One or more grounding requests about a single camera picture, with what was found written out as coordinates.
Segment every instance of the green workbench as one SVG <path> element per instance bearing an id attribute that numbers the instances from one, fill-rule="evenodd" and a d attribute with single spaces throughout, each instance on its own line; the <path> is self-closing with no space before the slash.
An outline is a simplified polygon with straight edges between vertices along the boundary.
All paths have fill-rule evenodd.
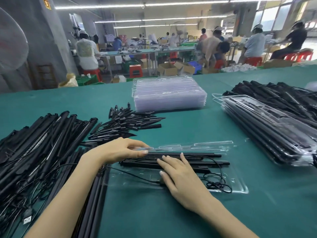
<path id="1" fill-rule="evenodd" d="M 208 93 L 201 110 L 167 112 L 162 128 L 140 130 L 150 146 L 232 140 L 228 160 L 242 174 L 249 194 L 215 193 L 226 208 L 261 238 L 316 237 L 317 170 L 273 164 L 212 100 L 243 80 L 285 81 L 304 87 L 315 80 L 317 66 L 194 76 Z M 81 120 L 108 120 L 110 107 L 134 108 L 132 83 L 59 88 L 0 96 L 0 138 L 31 125 L 46 113 L 69 110 Z M 166 189 L 122 186 L 110 176 L 98 238 L 219 237 L 200 217 L 182 208 Z"/>

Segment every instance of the t-shirt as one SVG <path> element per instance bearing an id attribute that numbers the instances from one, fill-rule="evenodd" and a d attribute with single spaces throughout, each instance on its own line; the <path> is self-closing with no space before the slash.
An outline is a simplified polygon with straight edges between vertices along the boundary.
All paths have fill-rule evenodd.
<path id="1" fill-rule="evenodd" d="M 95 54 L 99 53 L 96 43 L 83 38 L 75 44 L 75 47 L 82 69 L 96 70 L 98 61 Z"/>
<path id="2" fill-rule="evenodd" d="M 170 43 L 170 47 L 177 47 L 178 36 L 171 36 L 169 43 Z"/>
<path id="3" fill-rule="evenodd" d="M 122 46 L 122 42 L 121 42 L 120 39 L 115 39 L 115 40 L 113 41 L 113 49 L 114 49 L 115 51 L 118 51 L 118 49 L 121 48 L 121 46 Z"/>
<path id="4" fill-rule="evenodd" d="M 217 51 L 217 46 L 220 43 L 220 39 L 212 36 L 201 41 L 202 49 L 201 51 L 205 54 L 205 58 L 209 61 L 210 57 L 214 55 Z"/>
<path id="5" fill-rule="evenodd" d="M 200 36 L 199 41 L 205 40 L 207 38 L 207 35 L 204 33 Z"/>
<path id="6" fill-rule="evenodd" d="M 262 33 L 252 35 L 244 47 L 247 49 L 244 53 L 245 57 L 260 57 L 264 52 L 265 36 Z"/>
<path id="7" fill-rule="evenodd" d="M 307 31 L 305 28 L 296 29 L 292 31 L 286 38 L 292 41 L 292 43 L 288 45 L 289 48 L 300 50 L 307 38 Z"/>

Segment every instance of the blister packaging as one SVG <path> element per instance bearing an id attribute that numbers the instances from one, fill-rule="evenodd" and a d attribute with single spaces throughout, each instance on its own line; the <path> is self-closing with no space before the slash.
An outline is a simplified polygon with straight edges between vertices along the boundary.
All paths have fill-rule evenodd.
<path id="1" fill-rule="evenodd" d="M 133 80 L 132 97 L 137 112 L 202 108 L 207 93 L 189 76 Z"/>
<path id="2" fill-rule="evenodd" d="M 317 151 L 316 130 L 246 95 L 223 96 L 223 110 L 277 164 L 308 166 Z"/>
<path id="3" fill-rule="evenodd" d="M 247 194 L 248 188 L 245 185 L 240 173 L 236 170 L 236 168 L 232 164 L 232 161 L 227 161 L 227 153 L 233 147 L 234 144 L 232 141 L 204 142 L 195 144 L 173 144 L 160 146 L 157 148 L 146 148 L 149 150 L 149 154 L 145 156 L 145 158 L 148 157 L 147 159 L 130 161 L 134 161 L 137 163 L 141 162 L 141 160 L 142 162 L 147 160 L 152 161 L 151 159 L 153 158 L 153 156 L 157 155 L 157 158 L 161 158 L 163 154 L 179 158 L 180 153 L 183 152 L 184 156 L 189 161 L 192 168 L 197 173 L 198 177 L 202 180 L 202 182 L 205 184 L 210 192 Z M 211 155 L 212 153 L 214 153 L 214 155 L 216 156 L 213 157 L 212 160 L 220 164 L 220 168 L 219 165 L 216 165 L 216 163 L 214 163 L 211 159 L 205 157 Z M 199 160 L 199 162 L 206 163 L 207 165 L 200 165 L 199 167 L 193 165 L 196 160 L 192 159 L 199 157 L 201 157 L 201 160 Z M 120 169 L 120 171 L 111 170 L 109 183 L 107 184 L 109 186 L 116 188 L 164 188 L 164 185 L 158 183 L 158 181 L 161 180 L 159 171 L 162 170 L 162 168 L 160 167 L 127 167 L 119 163 L 112 165 L 112 167 Z M 208 169 L 208 172 L 205 172 L 205 175 L 204 173 L 200 173 L 200 171 L 197 172 L 197 169 L 199 168 Z M 124 172 L 129 172 L 145 180 L 131 176 L 130 174 Z"/>

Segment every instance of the stack of clear plastic trays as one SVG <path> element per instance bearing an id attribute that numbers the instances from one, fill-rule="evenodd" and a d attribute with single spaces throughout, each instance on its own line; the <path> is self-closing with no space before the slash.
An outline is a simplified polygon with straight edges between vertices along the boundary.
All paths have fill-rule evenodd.
<path id="1" fill-rule="evenodd" d="M 277 164 L 311 165 L 316 129 L 249 96 L 222 97 L 223 110 Z"/>
<path id="2" fill-rule="evenodd" d="M 137 112 L 202 108 L 207 93 L 189 76 L 133 80 L 132 97 Z"/>
<path id="3" fill-rule="evenodd" d="M 228 161 L 228 152 L 234 148 L 234 144 L 232 141 L 218 141 L 218 142 L 204 142 L 204 143 L 194 143 L 194 144 L 172 144 L 160 146 L 157 148 L 140 148 L 137 150 L 147 149 L 149 153 L 174 153 L 174 157 L 178 157 L 181 152 L 184 153 L 199 153 L 202 156 L 206 153 L 215 153 L 221 154 L 222 156 L 219 158 L 214 158 L 215 161 L 226 160 Z M 137 168 L 137 167 L 124 167 L 120 166 L 118 163 L 113 165 L 114 168 L 121 169 L 122 171 L 126 171 L 142 177 L 147 180 L 158 181 L 161 179 L 159 174 L 159 169 L 150 169 L 150 168 Z M 248 188 L 245 185 L 243 178 L 240 172 L 236 169 L 232 161 L 230 161 L 230 165 L 222 166 L 221 170 L 217 167 L 208 167 L 210 170 L 210 174 L 207 174 L 205 178 L 213 182 L 224 182 L 229 185 L 232 189 L 232 193 L 243 193 L 247 194 Z M 197 173 L 198 177 L 202 180 L 204 184 L 206 182 L 203 180 L 203 174 Z M 130 176 L 121 171 L 111 170 L 110 179 L 105 185 L 110 187 L 116 187 L 118 189 L 121 188 L 154 188 L 154 189 L 162 189 L 163 187 L 156 183 L 150 183 L 139 178 Z M 221 192 L 219 189 L 213 188 L 209 189 L 210 192 Z"/>

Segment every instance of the blue plastic crate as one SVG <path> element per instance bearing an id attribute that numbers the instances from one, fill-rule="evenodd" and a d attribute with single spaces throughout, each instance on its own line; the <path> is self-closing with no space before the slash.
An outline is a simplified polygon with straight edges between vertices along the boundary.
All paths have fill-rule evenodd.
<path id="1" fill-rule="evenodd" d="M 199 64 L 197 61 L 191 61 L 191 62 L 188 62 L 188 64 L 192 65 L 195 68 L 194 74 L 196 74 L 197 71 L 202 70 L 203 68 L 203 66 Z"/>

